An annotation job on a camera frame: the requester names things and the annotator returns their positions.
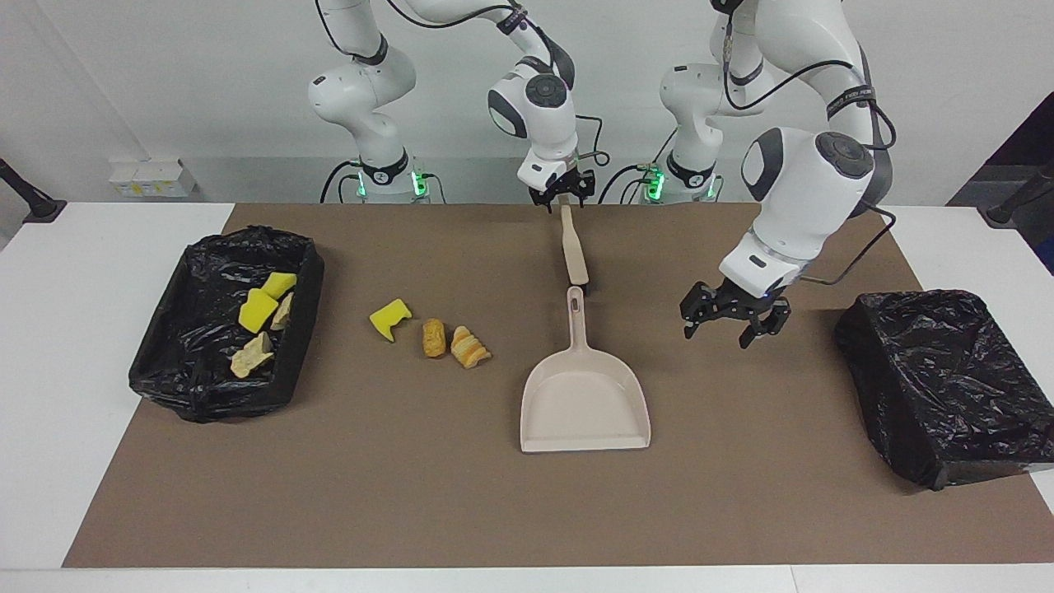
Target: white wall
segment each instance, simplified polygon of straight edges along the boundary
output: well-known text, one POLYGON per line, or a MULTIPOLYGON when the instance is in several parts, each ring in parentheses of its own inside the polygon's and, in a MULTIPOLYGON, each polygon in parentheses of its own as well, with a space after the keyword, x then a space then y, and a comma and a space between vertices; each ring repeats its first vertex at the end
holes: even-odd
MULTIPOLYGON (((311 200, 319 172, 355 153, 348 135, 317 119, 306 98, 307 83, 341 60, 310 0, 3 0, 0 154, 53 195, 116 199, 105 181, 108 159, 135 146, 93 106, 54 40, 27 26, 41 28, 26 18, 35 2, 145 149, 186 159, 207 197, 311 200), (268 178, 286 180, 280 193, 268 178)), ((423 31, 383 0, 373 4, 391 43, 417 66, 416 91, 386 111, 426 163, 461 159, 489 169, 488 159, 502 158, 506 167, 522 156, 526 146, 493 129, 484 107, 486 90, 518 59, 515 48, 482 21, 423 31)), ((664 71, 711 60, 706 42, 716 14, 708 2, 528 5, 574 56, 575 102, 607 119, 604 147, 625 159, 650 158, 672 126, 658 98, 664 71)), ((945 202, 1054 90, 1050 0, 844 5, 881 103, 900 130, 891 202, 945 202)), ((726 134, 726 177, 737 177, 739 157, 759 133, 774 124, 819 129, 822 107, 794 84, 765 115, 738 121, 726 134)), ((448 191, 475 198, 466 193, 471 167, 462 170, 448 191)), ((480 198, 495 193, 488 189, 477 190, 480 198)), ((525 199, 513 182, 499 193, 525 199)))

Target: plastic bin liner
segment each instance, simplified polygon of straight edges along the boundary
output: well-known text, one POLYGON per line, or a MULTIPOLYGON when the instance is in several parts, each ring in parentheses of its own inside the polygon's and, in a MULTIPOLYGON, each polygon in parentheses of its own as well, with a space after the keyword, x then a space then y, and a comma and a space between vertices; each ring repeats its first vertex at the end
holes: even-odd
POLYGON ((976 294, 862 294, 835 340, 899 476, 939 491, 1054 467, 1054 408, 976 294))
POLYGON ((314 330, 324 268, 310 238, 268 226, 188 246, 129 372, 132 390, 195 422, 261 416, 287 406, 314 330), (249 289, 275 271, 297 274, 289 327, 265 327, 274 360, 237 379, 231 357, 255 337, 238 325, 238 311, 249 289))

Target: black cable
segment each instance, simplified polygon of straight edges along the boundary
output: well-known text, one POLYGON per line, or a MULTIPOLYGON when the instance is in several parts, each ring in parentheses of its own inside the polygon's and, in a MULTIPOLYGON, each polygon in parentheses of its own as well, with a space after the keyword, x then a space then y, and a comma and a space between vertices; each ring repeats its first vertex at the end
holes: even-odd
POLYGON ((318 203, 326 203, 326 194, 329 193, 329 186, 333 183, 333 178, 336 177, 336 174, 339 173, 345 166, 362 166, 362 164, 354 160, 345 160, 334 166, 333 171, 330 172, 330 176, 326 178, 326 184, 323 185, 323 195, 318 198, 318 203))
MULTIPOLYGON (((728 104, 733 106, 733 108, 738 110, 738 111, 746 111, 748 108, 754 108, 754 107, 758 106, 765 99, 772 97, 773 95, 775 95, 777 92, 779 92, 781 88, 783 88, 784 86, 786 86, 790 82, 797 80, 798 78, 801 78, 802 76, 804 76, 804 75, 808 74, 809 72, 813 72, 814 70, 817 70, 817 68, 827 67, 827 66, 831 66, 831 65, 840 65, 842 67, 848 68, 853 73, 856 73, 856 66, 854 66, 853 64, 851 64, 847 61, 844 61, 844 60, 824 60, 822 62, 817 62, 817 63, 815 63, 813 65, 808 65, 808 66, 805 66, 805 67, 799 70, 798 72, 796 72, 796 73, 792 74, 790 76, 788 76, 787 78, 785 78, 782 82, 780 82, 776 86, 773 86, 772 88, 769 88, 768 92, 766 92, 764 95, 761 95, 761 97, 759 97, 758 99, 755 99, 754 101, 750 101, 749 103, 747 103, 745 105, 740 105, 740 104, 737 104, 736 101, 731 98, 731 91, 729 91, 729 88, 728 88, 728 75, 729 75, 729 70, 731 68, 731 35, 733 35, 733 18, 731 18, 731 15, 729 15, 728 16, 728 24, 725 27, 725 50, 724 50, 724 54, 721 57, 722 83, 724 85, 725 99, 728 101, 728 104)), ((878 106, 878 101, 876 101, 875 99, 870 99, 866 102, 867 102, 867 105, 871 107, 871 110, 876 115, 878 115, 882 119, 882 121, 885 122, 886 126, 890 129, 890 136, 891 136, 891 138, 890 138, 890 141, 887 143, 883 143, 883 144, 864 144, 863 147, 865 147, 867 150, 890 150, 891 147, 894 146, 894 144, 897 143, 897 126, 893 124, 893 120, 890 119, 890 116, 887 116, 884 111, 882 111, 882 107, 878 106)))
POLYGON ((318 19, 323 21, 323 27, 326 28, 326 36, 330 38, 330 43, 336 47, 337 52, 340 52, 346 56, 353 56, 354 54, 345 52, 340 45, 337 44, 336 39, 333 37, 333 33, 329 29, 329 23, 326 22, 326 15, 323 14, 323 6, 318 3, 318 0, 315 0, 315 8, 318 11, 318 19))
POLYGON ((662 147, 660 147, 659 152, 656 153, 656 157, 651 159, 651 164, 659 163, 659 157, 662 156, 663 151, 666 150, 666 146, 669 145, 670 140, 672 140, 674 136, 676 135, 677 135, 677 127, 674 127, 674 131, 670 132, 669 136, 666 137, 666 141, 662 143, 662 147))
POLYGON ((440 197, 443 199, 443 203, 447 202, 447 192, 443 189, 443 179, 440 178, 435 173, 425 173, 421 176, 423 179, 435 179, 435 182, 440 183, 440 197))
POLYGON ((465 15, 464 17, 462 17, 462 18, 460 18, 460 19, 457 19, 455 21, 450 21, 450 22, 442 23, 442 24, 435 24, 435 23, 430 23, 430 22, 418 21, 417 19, 411 17, 410 15, 406 14, 406 12, 403 11, 403 8, 399 8, 398 5, 395 4, 394 0, 388 0, 388 4, 392 8, 394 8, 395 12, 398 13, 401 17, 403 17, 404 19, 412 22, 413 24, 415 24, 417 26, 421 26, 421 27, 424 27, 424 28, 450 28, 451 26, 457 26, 458 24, 468 22, 468 21, 470 21, 470 20, 472 20, 472 19, 474 19, 474 18, 476 18, 479 16, 485 15, 485 14, 491 12, 491 11, 509 11, 509 12, 512 12, 512 13, 514 13, 516 11, 516 6, 513 5, 513 3, 511 3, 511 2, 508 3, 508 4, 493 4, 491 6, 487 6, 485 8, 480 8, 479 11, 474 11, 474 12, 468 14, 468 15, 465 15))
POLYGON ((607 184, 604 185, 604 191, 600 192, 600 199, 597 200, 597 203, 598 204, 604 203, 604 198, 607 197, 607 192, 611 189, 611 185, 614 184, 614 181, 617 181, 619 177, 625 175, 630 171, 640 171, 640 169, 641 169, 640 164, 627 164, 626 166, 619 169, 619 171, 614 175, 612 175, 610 179, 608 179, 607 184))
MULTIPOLYGON (((669 145, 669 142, 674 139, 674 136, 676 135, 677 135, 677 126, 674 126, 674 130, 669 133, 669 136, 666 136, 666 141, 662 143, 662 146, 659 147, 659 152, 656 153, 656 157, 651 159, 651 166, 656 166, 659 164, 659 158, 662 156, 662 153, 666 150, 666 146, 669 145)), ((638 180, 643 183, 644 181, 647 180, 647 178, 648 178, 648 172, 647 170, 645 170, 644 174, 641 175, 641 178, 638 180)))
POLYGON ((359 177, 357 173, 352 173, 351 175, 345 175, 344 177, 340 177, 340 180, 336 182, 336 196, 337 199, 340 200, 340 203, 347 203, 344 200, 344 182, 347 181, 348 179, 354 179, 358 182, 362 182, 362 177, 359 177))
POLYGON ((626 183, 626 186, 622 189, 622 196, 619 197, 619 203, 622 204, 626 202, 626 192, 629 191, 629 187, 637 185, 637 187, 640 189, 640 186, 643 185, 645 182, 647 181, 645 181, 644 179, 633 179, 632 181, 626 183))
POLYGON ((596 121, 597 122, 597 135, 593 136, 593 149, 592 149, 592 152, 588 152, 586 154, 583 154, 583 155, 580 156, 580 158, 582 158, 582 159, 592 158, 593 161, 597 163, 597 166, 607 166, 608 164, 610 164, 611 163, 611 155, 608 154, 605 151, 598 150, 598 146, 600 145, 600 134, 601 134, 601 132, 604 131, 604 118, 603 117, 593 117, 591 115, 575 115, 574 117, 577 119, 585 119, 587 121, 596 121), (604 157, 604 161, 603 162, 601 162, 601 160, 600 160, 601 156, 604 157))
POLYGON ((838 283, 841 280, 845 279, 845 276, 850 275, 850 272, 853 271, 853 268, 855 268, 856 264, 859 263, 860 260, 863 259, 865 255, 867 255, 867 252, 871 251, 871 248, 875 246, 875 243, 877 243, 879 241, 879 239, 881 239, 891 230, 893 230, 893 225, 897 223, 897 216, 895 214, 893 214, 892 212, 887 212, 885 210, 882 210, 878 205, 873 205, 871 203, 867 203, 866 201, 864 201, 862 203, 864 204, 865 207, 867 207, 872 212, 877 212, 877 213, 879 213, 879 214, 881 214, 881 215, 890 218, 890 222, 887 224, 885 224, 885 228, 883 228, 881 231, 878 232, 878 234, 875 235, 875 238, 871 239, 871 242, 868 242, 867 245, 864 246, 863 250, 860 251, 859 254, 857 254, 857 256, 853 259, 853 261, 850 262, 850 264, 845 268, 845 270, 842 271, 842 273, 838 274, 838 277, 836 277, 835 279, 822 279, 822 278, 818 278, 818 277, 803 275, 803 276, 801 276, 801 279, 803 281, 811 281, 813 283, 822 283, 823 285, 835 285, 836 283, 838 283))
POLYGON ((542 38, 542 43, 545 44, 546 51, 549 52, 549 70, 552 70, 557 63, 557 53, 552 51, 552 40, 549 39, 549 36, 546 35, 545 32, 542 31, 540 26, 531 22, 530 19, 527 19, 525 22, 529 24, 531 28, 534 29, 534 33, 538 34, 539 37, 542 38))
POLYGON ((867 150, 890 150, 897 143, 897 126, 893 124, 893 120, 890 119, 889 115, 885 115, 882 107, 878 106, 877 101, 872 99, 867 101, 867 104, 871 105, 871 108, 875 112, 875 114, 882 118, 882 121, 885 121, 885 126, 890 129, 890 141, 883 144, 864 144, 863 147, 867 150))

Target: robot control button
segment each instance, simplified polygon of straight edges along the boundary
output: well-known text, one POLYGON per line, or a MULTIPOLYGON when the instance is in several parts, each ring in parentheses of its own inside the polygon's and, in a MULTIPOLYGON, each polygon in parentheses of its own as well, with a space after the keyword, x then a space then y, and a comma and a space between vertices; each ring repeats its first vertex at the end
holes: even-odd
POLYGON ((567 85, 553 74, 540 74, 527 82, 527 99, 542 107, 559 107, 567 102, 567 85))
POLYGON ((835 152, 853 160, 863 158, 863 146, 859 142, 846 141, 844 138, 835 139, 835 152))
POLYGON ((816 137, 816 149, 838 174, 862 179, 875 170, 875 159, 860 142, 845 134, 824 132, 816 137))

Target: white table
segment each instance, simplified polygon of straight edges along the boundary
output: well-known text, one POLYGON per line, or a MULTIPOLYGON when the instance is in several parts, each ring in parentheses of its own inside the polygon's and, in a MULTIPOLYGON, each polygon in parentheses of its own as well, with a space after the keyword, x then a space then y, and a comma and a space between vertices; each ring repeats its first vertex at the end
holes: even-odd
MULTIPOLYGON (((139 401, 128 369, 176 259, 220 232, 232 207, 71 203, 0 252, 0 591, 1054 591, 1054 565, 60 570, 139 401)), ((1054 278, 1026 242, 989 229, 971 209, 893 210, 894 235, 923 288, 982 296, 1054 395, 1054 278)), ((1054 473, 1034 479, 1054 509, 1054 473)))

